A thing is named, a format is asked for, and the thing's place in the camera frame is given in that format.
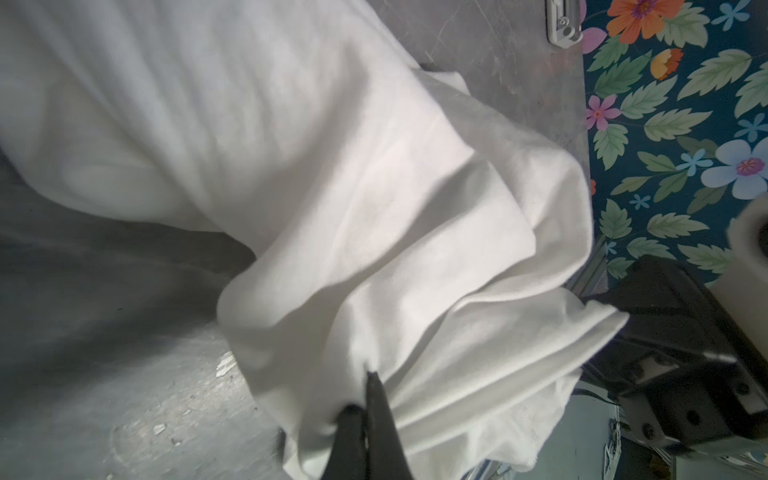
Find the white cloth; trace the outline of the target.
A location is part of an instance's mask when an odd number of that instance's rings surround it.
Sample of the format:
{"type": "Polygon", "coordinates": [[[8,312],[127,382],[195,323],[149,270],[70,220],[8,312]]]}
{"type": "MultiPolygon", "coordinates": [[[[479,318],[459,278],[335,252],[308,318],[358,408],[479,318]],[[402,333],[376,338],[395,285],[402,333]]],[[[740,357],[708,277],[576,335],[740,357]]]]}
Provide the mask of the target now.
{"type": "Polygon", "coordinates": [[[530,471],[627,320],[565,288],[581,165],[363,1],[5,1],[1,146],[60,205],[255,254],[218,319],[295,479],[370,374],[416,478],[530,471]]]}

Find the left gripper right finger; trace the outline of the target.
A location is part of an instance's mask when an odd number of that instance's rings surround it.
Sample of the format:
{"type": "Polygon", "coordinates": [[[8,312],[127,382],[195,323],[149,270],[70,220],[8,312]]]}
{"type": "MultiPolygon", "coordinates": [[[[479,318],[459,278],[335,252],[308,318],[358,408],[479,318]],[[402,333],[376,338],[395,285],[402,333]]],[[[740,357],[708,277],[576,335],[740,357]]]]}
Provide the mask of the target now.
{"type": "Polygon", "coordinates": [[[367,478],[412,480],[384,385],[375,372],[366,383],[367,478]]]}

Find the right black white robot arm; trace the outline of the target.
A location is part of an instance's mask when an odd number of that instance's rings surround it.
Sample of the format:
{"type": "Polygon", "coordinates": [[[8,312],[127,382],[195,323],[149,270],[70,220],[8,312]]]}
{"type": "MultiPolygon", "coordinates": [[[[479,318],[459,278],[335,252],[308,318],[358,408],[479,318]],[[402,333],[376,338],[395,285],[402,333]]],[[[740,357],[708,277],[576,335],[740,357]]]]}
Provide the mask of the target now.
{"type": "Polygon", "coordinates": [[[728,230],[731,260],[712,286],[645,255],[599,300],[629,316],[586,365],[631,433],[673,456],[767,448],[767,199],[728,230]]]}

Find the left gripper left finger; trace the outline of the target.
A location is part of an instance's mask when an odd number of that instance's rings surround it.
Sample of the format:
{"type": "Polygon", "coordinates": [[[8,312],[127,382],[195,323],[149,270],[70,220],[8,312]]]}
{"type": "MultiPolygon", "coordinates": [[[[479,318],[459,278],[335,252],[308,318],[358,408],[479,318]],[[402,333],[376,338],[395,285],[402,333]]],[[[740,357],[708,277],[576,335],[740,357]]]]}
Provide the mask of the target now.
{"type": "Polygon", "coordinates": [[[337,430],[322,480],[365,480],[368,477],[366,411],[346,406],[337,417],[337,430]]]}

